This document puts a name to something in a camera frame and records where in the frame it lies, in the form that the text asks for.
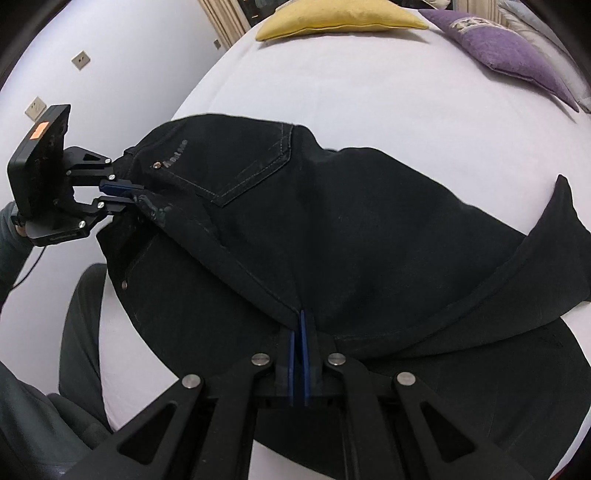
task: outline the black cable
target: black cable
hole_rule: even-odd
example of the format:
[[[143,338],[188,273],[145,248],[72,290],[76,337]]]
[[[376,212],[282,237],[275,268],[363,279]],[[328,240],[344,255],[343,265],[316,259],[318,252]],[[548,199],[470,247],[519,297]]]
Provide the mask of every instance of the black cable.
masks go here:
[[[43,256],[43,254],[45,253],[47,246],[43,247],[43,250],[41,250],[41,253],[39,254],[39,256],[37,257],[37,259],[35,260],[35,263],[33,263],[33,266],[29,269],[29,271],[27,272],[27,275],[25,275],[23,277],[23,279],[18,282],[15,283],[12,288],[10,289],[10,291],[14,290],[15,288],[19,287],[20,285],[22,285],[22,282],[24,282],[26,279],[29,278],[29,275],[31,275],[31,273],[33,272],[33,269],[37,266],[37,264],[39,263],[39,260],[41,259],[41,257]]]

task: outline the person's hand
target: person's hand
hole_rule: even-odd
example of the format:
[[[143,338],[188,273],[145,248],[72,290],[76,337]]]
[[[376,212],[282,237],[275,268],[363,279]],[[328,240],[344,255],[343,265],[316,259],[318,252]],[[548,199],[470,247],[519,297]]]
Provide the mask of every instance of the person's hand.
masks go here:
[[[14,226],[14,228],[17,230],[17,233],[18,233],[20,236],[24,236],[24,237],[26,237],[26,236],[27,236],[27,232],[25,231],[25,228],[24,228],[23,226],[18,226],[18,225],[15,225],[15,226]]]

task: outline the yellow pillow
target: yellow pillow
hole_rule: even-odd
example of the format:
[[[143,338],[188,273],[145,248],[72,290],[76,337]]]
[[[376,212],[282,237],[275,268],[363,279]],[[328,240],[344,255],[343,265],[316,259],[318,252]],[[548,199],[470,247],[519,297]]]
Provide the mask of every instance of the yellow pillow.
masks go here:
[[[256,33],[258,41],[320,32],[376,32],[428,28],[388,0],[297,0],[277,10]]]

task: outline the orange sticker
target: orange sticker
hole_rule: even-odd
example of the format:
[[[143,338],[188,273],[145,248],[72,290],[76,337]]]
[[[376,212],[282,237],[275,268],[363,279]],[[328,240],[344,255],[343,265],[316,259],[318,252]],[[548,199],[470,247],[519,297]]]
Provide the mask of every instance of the orange sticker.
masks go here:
[[[47,128],[47,125],[49,125],[49,122],[43,122],[42,124],[37,125],[37,128],[31,135],[31,140],[37,140],[39,137],[41,137]]]

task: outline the purple pillow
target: purple pillow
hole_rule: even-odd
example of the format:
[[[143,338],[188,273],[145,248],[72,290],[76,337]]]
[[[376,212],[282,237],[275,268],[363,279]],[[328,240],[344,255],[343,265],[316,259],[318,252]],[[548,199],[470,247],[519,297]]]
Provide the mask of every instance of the purple pillow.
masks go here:
[[[434,9],[419,11],[491,70],[542,87],[560,98],[575,112],[579,111],[577,102],[562,79],[518,33],[491,20],[465,12]]]

